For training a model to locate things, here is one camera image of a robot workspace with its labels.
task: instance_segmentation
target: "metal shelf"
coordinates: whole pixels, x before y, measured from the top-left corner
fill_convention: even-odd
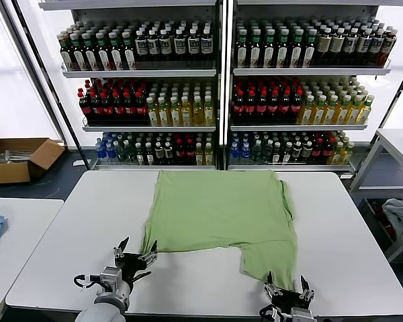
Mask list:
[[[85,132],[214,132],[215,126],[89,126]]]
[[[235,68],[236,76],[387,75],[389,68]]]
[[[351,165],[328,166],[317,164],[278,164],[278,165],[229,165],[229,170],[274,170],[274,171],[330,171],[330,172],[352,172]]]
[[[398,5],[403,0],[238,0],[238,5]]]
[[[178,7],[194,5],[215,5],[216,0],[45,0],[39,3],[45,11],[109,9],[131,7]]]
[[[332,131],[336,129],[365,129],[365,125],[232,125],[232,131]]]

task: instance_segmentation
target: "white table surface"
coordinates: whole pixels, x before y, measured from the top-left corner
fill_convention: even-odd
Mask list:
[[[4,299],[64,201],[0,198],[7,229],[0,237],[0,317]]]
[[[315,290],[315,316],[403,315],[403,288],[337,176],[279,172],[290,187],[298,237],[296,279]],[[137,252],[157,178],[151,171],[84,173],[6,298],[12,307],[81,311],[95,287],[73,284],[114,262],[127,236]],[[240,273],[240,250],[159,254],[135,284],[129,314],[257,316],[263,283]]]

